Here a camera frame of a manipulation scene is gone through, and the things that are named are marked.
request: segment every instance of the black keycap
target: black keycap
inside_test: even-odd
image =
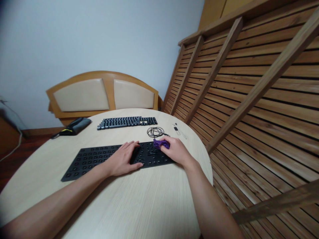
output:
[[[109,126],[109,128],[122,128],[122,127],[127,127],[127,124],[119,124],[119,125]]]

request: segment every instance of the wooden chair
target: wooden chair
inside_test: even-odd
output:
[[[159,93],[143,81],[113,71],[91,71],[76,75],[47,90],[49,111],[68,125],[78,117],[124,109],[158,110]]]

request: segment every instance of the person's left arm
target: person's left arm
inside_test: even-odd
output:
[[[142,163],[130,165],[133,150],[138,146],[138,141],[123,144],[104,163],[6,224],[2,228],[5,235],[8,238],[53,238],[104,179],[143,166]]]

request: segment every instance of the round wooden table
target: round wooden table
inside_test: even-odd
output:
[[[147,109],[115,110],[90,117],[92,123],[77,136],[60,136],[42,145],[19,168],[0,194],[1,223],[22,212],[71,182],[61,178],[81,148],[148,142],[151,126],[97,131],[105,118],[155,117],[159,127],[179,138],[200,163],[213,183],[205,146],[195,132],[179,119]],[[177,123],[187,136],[177,135]],[[185,171],[169,164],[106,179],[89,196],[57,238],[198,238],[200,230]]]

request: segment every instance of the black pouch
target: black pouch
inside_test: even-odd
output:
[[[83,129],[85,129],[89,124],[91,124],[92,120],[84,117],[80,117],[70,123],[64,130],[60,131],[59,133],[53,135],[51,139],[55,139],[60,135],[77,135]]]

